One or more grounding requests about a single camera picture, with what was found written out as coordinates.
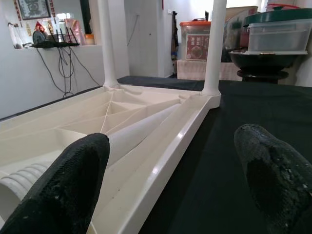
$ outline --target storage container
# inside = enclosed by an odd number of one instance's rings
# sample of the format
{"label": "storage container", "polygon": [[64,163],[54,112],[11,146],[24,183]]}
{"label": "storage container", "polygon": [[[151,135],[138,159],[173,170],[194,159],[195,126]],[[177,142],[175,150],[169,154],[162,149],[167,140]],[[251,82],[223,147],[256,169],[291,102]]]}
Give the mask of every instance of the storage container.
{"label": "storage container", "polygon": [[180,26],[182,59],[206,61],[211,22],[205,20],[182,22]]}
{"label": "storage container", "polygon": [[249,51],[305,51],[312,19],[297,19],[249,25]]}

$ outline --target plastic box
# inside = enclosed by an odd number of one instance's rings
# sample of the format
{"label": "plastic box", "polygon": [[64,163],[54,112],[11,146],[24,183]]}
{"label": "plastic box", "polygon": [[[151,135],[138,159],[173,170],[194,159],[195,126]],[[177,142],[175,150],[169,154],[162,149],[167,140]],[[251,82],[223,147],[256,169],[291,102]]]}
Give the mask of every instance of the plastic box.
{"label": "plastic box", "polygon": [[298,19],[249,25],[249,51],[305,51],[312,19]]}
{"label": "plastic box", "polygon": [[206,61],[209,45],[210,21],[182,22],[181,58]]}

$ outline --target black tablecloth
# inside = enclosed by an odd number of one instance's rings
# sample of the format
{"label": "black tablecloth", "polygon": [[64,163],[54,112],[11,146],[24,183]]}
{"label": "black tablecloth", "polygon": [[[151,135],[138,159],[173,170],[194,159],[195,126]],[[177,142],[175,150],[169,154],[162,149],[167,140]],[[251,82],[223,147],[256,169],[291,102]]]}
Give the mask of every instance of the black tablecloth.
{"label": "black tablecloth", "polygon": [[[202,81],[125,77],[123,84],[201,91]],[[312,162],[312,88],[221,81],[211,110],[141,234],[266,234],[234,148],[235,130],[263,126]]]}

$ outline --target black pot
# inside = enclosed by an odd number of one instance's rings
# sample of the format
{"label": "black pot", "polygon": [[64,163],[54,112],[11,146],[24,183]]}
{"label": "black pot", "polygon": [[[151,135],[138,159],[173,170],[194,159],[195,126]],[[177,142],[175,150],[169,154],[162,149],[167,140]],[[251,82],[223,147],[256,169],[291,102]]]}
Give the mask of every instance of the black pot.
{"label": "black pot", "polygon": [[230,52],[232,62],[242,71],[272,73],[289,67],[298,55],[260,54],[248,55],[244,50]]}

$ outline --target framed picture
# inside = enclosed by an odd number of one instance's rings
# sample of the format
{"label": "framed picture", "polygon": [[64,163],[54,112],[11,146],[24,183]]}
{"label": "framed picture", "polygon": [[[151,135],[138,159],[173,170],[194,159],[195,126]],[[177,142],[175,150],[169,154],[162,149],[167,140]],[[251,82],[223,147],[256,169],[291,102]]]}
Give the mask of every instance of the framed picture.
{"label": "framed picture", "polygon": [[19,0],[19,9],[23,20],[51,17],[47,0]]}

